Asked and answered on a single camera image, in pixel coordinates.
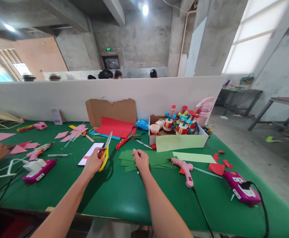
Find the forearm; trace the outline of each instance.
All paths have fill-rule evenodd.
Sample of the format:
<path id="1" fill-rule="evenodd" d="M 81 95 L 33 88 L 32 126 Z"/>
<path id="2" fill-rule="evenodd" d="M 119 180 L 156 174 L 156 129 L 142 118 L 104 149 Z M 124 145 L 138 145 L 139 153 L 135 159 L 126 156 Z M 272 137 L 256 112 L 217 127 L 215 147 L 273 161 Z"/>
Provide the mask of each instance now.
<path id="1" fill-rule="evenodd" d="M 147 193 L 152 226 L 157 238 L 193 237 L 187 225 L 164 195 L 159 185 L 148 171 L 141 174 Z"/>
<path id="2" fill-rule="evenodd" d="M 90 179 L 82 173 L 31 237 L 66 237 Z"/>

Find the blue plastic bag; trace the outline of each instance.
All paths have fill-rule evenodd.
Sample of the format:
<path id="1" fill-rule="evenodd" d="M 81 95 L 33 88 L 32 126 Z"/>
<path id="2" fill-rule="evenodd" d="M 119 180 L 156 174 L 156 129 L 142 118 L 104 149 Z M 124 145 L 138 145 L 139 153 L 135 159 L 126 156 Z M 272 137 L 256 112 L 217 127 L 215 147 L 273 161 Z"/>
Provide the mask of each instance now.
<path id="1" fill-rule="evenodd" d="M 140 127 L 142 130 L 148 131 L 149 130 L 149 123 L 143 119 L 138 120 L 135 125 Z"/>

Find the orange wall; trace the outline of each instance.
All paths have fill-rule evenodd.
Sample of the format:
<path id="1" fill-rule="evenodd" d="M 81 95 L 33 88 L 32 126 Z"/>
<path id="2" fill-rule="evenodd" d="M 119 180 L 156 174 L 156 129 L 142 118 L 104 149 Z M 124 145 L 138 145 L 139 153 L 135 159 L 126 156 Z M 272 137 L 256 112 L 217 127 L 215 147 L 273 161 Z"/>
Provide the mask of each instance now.
<path id="1" fill-rule="evenodd" d="M 68 71 L 54 37 L 19 41 L 0 40 L 0 50 L 15 49 L 21 61 L 38 81 L 43 81 L 41 72 Z"/>

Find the hot glue gun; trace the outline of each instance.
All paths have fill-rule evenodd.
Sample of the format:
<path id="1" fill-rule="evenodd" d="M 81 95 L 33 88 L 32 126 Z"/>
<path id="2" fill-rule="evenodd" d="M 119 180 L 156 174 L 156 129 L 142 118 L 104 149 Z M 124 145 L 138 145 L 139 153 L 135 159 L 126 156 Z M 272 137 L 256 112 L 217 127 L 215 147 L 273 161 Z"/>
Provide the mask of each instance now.
<path id="1" fill-rule="evenodd" d="M 185 183 L 186 186 L 188 188 L 193 187 L 194 183 L 193 183 L 192 176 L 190 173 L 190 171 L 193 170 L 193 165 L 188 164 L 185 161 L 179 160 L 176 158 L 167 158 L 167 159 L 170 160 L 172 164 L 175 164 L 181 168 L 180 173 L 185 174 L 185 177 L 186 177 L 186 183 Z"/>

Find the pink water bottle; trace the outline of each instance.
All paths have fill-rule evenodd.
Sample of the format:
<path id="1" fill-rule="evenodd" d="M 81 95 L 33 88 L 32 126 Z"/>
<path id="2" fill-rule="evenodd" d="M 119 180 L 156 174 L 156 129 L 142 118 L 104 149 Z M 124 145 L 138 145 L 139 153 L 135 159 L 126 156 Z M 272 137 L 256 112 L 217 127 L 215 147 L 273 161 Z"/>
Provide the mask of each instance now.
<path id="1" fill-rule="evenodd" d="M 209 118 L 210 111 L 213 108 L 212 102 L 214 100 L 214 97 L 208 97 L 196 105 L 196 108 L 201 110 L 201 112 L 199 113 L 199 117 L 197 118 L 197 123 L 199 124 L 199 126 L 205 126 L 205 123 Z"/>

